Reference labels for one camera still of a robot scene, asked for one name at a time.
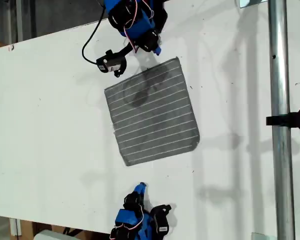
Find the metal pole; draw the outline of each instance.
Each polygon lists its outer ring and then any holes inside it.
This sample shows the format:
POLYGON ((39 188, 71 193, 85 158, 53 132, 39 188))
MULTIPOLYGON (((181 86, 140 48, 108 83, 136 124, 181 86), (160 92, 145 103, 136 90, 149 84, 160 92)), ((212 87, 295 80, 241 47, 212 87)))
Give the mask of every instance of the metal pole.
MULTIPOLYGON (((286 0, 268 0, 272 115, 290 112, 286 0)), ((291 132, 272 127, 277 239, 295 239, 291 132)))

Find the white tabletop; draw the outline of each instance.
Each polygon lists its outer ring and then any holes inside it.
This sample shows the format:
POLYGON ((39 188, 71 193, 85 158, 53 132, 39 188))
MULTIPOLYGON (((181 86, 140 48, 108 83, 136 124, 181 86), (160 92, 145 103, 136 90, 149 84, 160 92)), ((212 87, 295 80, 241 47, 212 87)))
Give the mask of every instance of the white tabletop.
MULTIPOLYGON (((81 56, 95 23, 0 48, 0 216, 109 233, 124 197, 171 204, 167 240, 276 235, 267 4, 172 0, 162 53, 127 56, 120 78, 81 56), (193 152, 125 166, 104 89, 179 57, 200 131, 193 152)), ((288 1, 291 110, 300 108, 300 1, 288 1)), ((102 21, 95 60, 124 38, 102 21)), ((300 131, 292 131, 300 239, 300 131)))

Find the gray towel with white stripes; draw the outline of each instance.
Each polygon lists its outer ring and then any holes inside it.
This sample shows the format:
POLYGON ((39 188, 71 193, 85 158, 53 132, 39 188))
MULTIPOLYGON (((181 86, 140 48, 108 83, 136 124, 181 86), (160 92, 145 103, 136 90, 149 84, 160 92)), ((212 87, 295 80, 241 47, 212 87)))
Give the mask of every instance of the gray towel with white stripes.
POLYGON ((193 151, 200 140, 178 58, 104 91, 127 166, 193 151))

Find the black clamp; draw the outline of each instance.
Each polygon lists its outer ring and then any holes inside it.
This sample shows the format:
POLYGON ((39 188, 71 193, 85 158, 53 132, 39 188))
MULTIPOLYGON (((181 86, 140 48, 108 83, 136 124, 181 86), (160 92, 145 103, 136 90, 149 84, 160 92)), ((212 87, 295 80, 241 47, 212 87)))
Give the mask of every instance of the black clamp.
POLYGON ((130 43, 119 52, 113 53, 112 50, 108 50, 104 56, 96 60, 96 64, 101 72, 114 72, 114 75, 118 78, 125 72, 127 68, 126 55, 132 50, 133 47, 130 43))
POLYGON ((110 239, 134 240, 135 239, 135 234, 133 234, 126 227, 115 227, 111 230, 110 239))
POLYGON ((134 211, 135 216, 140 218, 142 216, 141 208, 144 209, 144 196, 133 191, 132 193, 128 194, 124 198, 123 207, 126 210, 134 211))
POLYGON ((154 219, 154 226, 152 226, 154 240, 162 240, 168 234, 169 224, 167 215, 171 209, 170 205, 160 205, 151 210, 150 215, 154 219))
POLYGON ((266 125, 300 129, 300 110, 279 116, 268 116, 266 125))

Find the black wire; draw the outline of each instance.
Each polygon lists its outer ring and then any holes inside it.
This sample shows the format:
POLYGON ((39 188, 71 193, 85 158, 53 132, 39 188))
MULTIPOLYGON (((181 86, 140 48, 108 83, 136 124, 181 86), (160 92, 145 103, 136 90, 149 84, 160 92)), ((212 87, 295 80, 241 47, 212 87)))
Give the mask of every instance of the black wire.
POLYGON ((97 65, 97 63, 95 63, 95 62, 93 62, 93 61, 90 61, 88 58, 86 58, 86 56, 85 56, 85 48, 86 48, 86 46, 88 45, 88 43, 90 42, 90 40, 94 37, 94 35, 95 35, 95 33, 96 33, 96 31, 97 31, 97 29, 98 29, 98 27, 99 27, 99 25, 100 25, 102 19, 104 18, 105 10, 106 10, 106 8, 104 7, 103 10, 102 10, 101 17, 100 17, 100 20, 99 20, 98 24, 96 25, 95 29, 93 30, 93 32, 92 32, 91 36, 89 37, 88 41, 86 41, 86 43, 85 43, 85 44, 83 45, 83 47, 82 47, 82 57, 83 57, 87 62, 89 62, 89 63, 91 63, 91 64, 94 64, 94 65, 97 65))
POLYGON ((17 221, 17 219, 15 219, 15 228, 16 228, 16 240, 19 240, 18 221, 17 221))

